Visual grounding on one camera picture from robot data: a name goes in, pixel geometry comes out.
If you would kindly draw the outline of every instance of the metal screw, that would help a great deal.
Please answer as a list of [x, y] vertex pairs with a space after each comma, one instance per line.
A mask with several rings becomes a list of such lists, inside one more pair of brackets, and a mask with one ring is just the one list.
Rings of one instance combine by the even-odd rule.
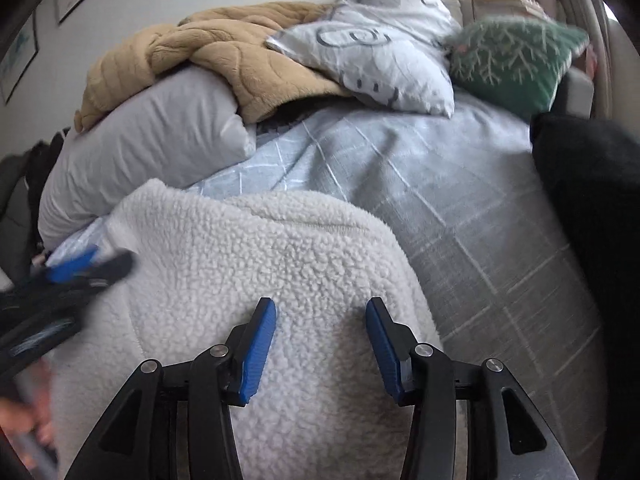
[[229, 353], [229, 348], [227, 348], [226, 345], [215, 345], [211, 347], [209, 353], [213, 357], [224, 357]]
[[492, 372], [501, 372], [504, 369], [504, 365], [498, 359], [489, 359], [486, 362], [486, 367]]
[[158, 363], [155, 361], [145, 361], [140, 365], [140, 371], [143, 374], [152, 374], [156, 370], [158, 370]]
[[421, 355], [422, 357], [431, 357], [433, 355], [433, 348], [425, 344], [418, 345], [417, 347], [415, 347], [415, 353]]

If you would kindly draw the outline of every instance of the white sherpa blanket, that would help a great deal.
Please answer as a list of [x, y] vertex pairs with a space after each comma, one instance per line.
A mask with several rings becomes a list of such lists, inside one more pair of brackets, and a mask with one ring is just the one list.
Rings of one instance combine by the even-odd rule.
[[94, 304], [87, 329], [56, 351], [61, 476], [140, 362], [193, 359], [270, 296], [279, 316], [260, 389], [232, 411], [244, 477], [399, 477], [412, 410], [384, 391], [364, 307], [381, 296], [419, 340], [440, 340], [381, 221], [314, 192], [217, 202], [156, 180], [117, 206], [107, 230], [102, 250], [130, 249], [138, 265]]

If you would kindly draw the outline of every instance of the fleece blanket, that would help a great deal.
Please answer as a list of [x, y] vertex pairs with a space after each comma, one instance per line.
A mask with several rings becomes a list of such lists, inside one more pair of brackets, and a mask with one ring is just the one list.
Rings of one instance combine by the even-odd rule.
[[225, 77], [246, 124], [305, 97], [347, 95], [313, 70], [264, 46], [283, 28], [316, 20], [326, 6], [273, 2], [198, 12], [178, 25], [154, 25], [108, 51], [89, 69], [74, 125], [85, 132], [167, 70], [190, 60]]
[[114, 210], [101, 251], [127, 248], [135, 271], [56, 350], [52, 413], [61, 475], [143, 360], [196, 357], [278, 307], [260, 389], [232, 411], [247, 479], [398, 478], [411, 409], [393, 404], [365, 330], [381, 296], [392, 317], [440, 347], [417, 278], [391, 230], [309, 191], [216, 201], [149, 181]]

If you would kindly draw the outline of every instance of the pillow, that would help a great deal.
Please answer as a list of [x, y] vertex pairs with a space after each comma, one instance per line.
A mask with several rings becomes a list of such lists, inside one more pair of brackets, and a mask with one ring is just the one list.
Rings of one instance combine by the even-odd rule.
[[338, 0], [319, 21], [282, 30], [267, 45], [367, 104], [450, 117], [442, 42], [459, 30], [440, 0]]
[[127, 100], [85, 134], [65, 141], [40, 201], [38, 230], [47, 249], [150, 178], [184, 188], [255, 151], [255, 128], [219, 75], [195, 65]]
[[589, 44], [586, 32], [551, 20], [491, 16], [453, 40], [454, 84], [529, 122], [551, 110], [572, 59]]

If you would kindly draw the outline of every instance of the white wall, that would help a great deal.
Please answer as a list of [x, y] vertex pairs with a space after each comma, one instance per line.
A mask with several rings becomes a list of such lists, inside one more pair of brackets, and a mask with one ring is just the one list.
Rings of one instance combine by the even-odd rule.
[[89, 66], [140, 28], [177, 23], [211, 7], [266, 1], [273, 0], [85, 0], [58, 26], [54, 0], [43, 0], [36, 10], [40, 51], [8, 105], [0, 103], [0, 157], [72, 126]]
[[613, 119], [640, 139], [640, 56], [622, 26], [609, 20]]

